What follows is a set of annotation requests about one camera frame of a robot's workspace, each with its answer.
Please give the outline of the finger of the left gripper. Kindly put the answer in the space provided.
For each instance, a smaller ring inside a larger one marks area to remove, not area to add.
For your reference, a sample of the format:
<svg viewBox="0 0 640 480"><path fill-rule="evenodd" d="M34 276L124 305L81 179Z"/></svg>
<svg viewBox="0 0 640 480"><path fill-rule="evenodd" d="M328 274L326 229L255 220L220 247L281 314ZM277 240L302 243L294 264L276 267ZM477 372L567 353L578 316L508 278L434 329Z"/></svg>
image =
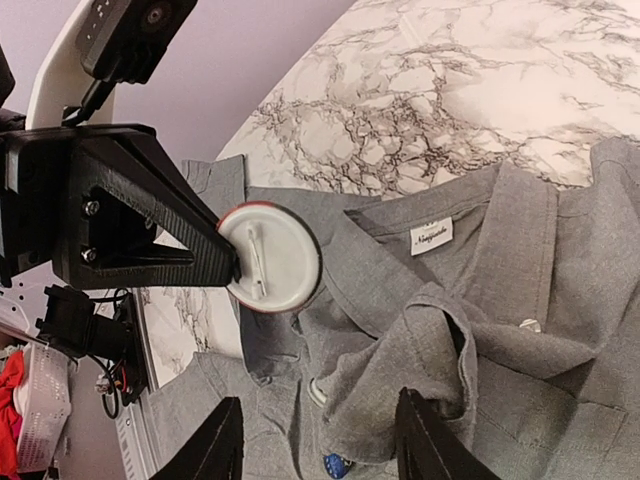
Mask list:
<svg viewBox="0 0 640 480"><path fill-rule="evenodd" d="M142 127L71 132L60 197L54 274L79 290L226 287L239 277L236 249Z"/></svg>

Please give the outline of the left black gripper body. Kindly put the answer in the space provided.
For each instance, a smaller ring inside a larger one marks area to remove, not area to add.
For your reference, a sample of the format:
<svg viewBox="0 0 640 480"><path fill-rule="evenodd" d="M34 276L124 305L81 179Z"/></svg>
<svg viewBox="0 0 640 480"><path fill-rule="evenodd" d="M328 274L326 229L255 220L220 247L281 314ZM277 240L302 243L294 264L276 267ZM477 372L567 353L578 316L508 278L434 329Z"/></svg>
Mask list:
<svg viewBox="0 0 640 480"><path fill-rule="evenodd" d="M1 285L45 263L56 277L78 287L71 276L79 256L62 249L68 235L70 147L62 127L77 109L77 92L60 73L34 85L29 112L1 111Z"/></svg>

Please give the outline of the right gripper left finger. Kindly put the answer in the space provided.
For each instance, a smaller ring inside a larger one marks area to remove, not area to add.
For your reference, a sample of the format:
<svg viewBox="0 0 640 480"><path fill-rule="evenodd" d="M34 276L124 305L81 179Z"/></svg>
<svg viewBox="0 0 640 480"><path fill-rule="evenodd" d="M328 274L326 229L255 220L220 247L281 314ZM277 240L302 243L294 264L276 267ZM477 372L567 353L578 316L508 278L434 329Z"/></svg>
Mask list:
<svg viewBox="0 0 640 480"><path fill-rule="evenodd" d="M244 425L240 399L225 397L153 480L242 478Z"/></svg>

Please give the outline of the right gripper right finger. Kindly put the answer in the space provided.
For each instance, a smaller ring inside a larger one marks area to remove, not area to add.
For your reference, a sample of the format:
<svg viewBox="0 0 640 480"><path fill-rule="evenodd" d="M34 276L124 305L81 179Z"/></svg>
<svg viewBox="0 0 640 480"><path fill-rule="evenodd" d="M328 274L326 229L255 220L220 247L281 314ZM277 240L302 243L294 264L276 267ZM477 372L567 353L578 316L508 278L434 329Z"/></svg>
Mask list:
<svg viewBox="0 0 640 480"><path fill-rule="evenodd" d="M395 413L395 444L400 479L497 480L451 432L430 403L403 388Z"/></svg>

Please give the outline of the orange portrait brooch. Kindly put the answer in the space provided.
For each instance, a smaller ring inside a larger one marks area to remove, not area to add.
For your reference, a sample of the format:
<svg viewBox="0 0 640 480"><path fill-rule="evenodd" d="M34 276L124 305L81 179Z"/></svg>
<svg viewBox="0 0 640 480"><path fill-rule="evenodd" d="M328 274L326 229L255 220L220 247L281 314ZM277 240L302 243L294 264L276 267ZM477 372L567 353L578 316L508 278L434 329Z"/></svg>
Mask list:
<svg viewBox="0 0 640 480"><path fill-rule="evenodd" d="M247 202L229 211L217 232L239 259L239 277L227 290L241 305L275 314L311 299L321 279L321 251L294 212L270 202Z"/></svg>

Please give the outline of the grey button-up shirt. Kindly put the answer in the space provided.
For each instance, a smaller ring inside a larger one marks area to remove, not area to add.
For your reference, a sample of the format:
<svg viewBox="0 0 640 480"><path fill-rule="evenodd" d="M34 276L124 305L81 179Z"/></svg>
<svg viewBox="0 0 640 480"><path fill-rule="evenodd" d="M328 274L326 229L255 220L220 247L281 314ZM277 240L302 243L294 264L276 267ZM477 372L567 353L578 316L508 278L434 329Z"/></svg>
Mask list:
<svg viewBox="0 0 640 480"><path fill-rule="evenodd" d="M639 475L639 147L590 153L559 191L511 163L402 199L252 187L245 162L189 161L216 211L291 208L317 236L300 311L237 311L242 359L197 353L150 399L169 462L227 396L240 399L247 479L397 475L399 392L418 391L504 479Z"/></svg>

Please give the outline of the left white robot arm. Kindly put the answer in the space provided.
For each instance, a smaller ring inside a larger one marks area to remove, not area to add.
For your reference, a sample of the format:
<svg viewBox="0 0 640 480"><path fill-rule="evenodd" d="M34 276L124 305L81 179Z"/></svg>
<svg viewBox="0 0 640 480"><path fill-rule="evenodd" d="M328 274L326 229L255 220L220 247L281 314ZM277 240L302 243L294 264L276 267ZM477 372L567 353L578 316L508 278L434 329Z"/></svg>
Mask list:
<svg viewBox="0 0 640 480"><path fill-rule="evenodd" d="M235 248L157 140L113 121L191 1L83 1L43 61L27 113L1 115L1 283L42 264L79 290L225 287Z"/></svg>

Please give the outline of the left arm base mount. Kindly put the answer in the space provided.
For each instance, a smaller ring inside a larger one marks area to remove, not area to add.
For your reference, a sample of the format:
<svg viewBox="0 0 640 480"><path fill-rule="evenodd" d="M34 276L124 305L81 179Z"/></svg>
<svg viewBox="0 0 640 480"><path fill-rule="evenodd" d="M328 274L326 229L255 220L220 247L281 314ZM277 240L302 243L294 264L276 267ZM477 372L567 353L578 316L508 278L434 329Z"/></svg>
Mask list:
<svg viewBox="0 0 640 480"><path fill-rule="evenodd" d="M37 338L74 360L88 358L98 365L103 409L117 419L149 385L133 293L117 289L97 298L53 285L44 294L46 311L36 320Z"/></svg>

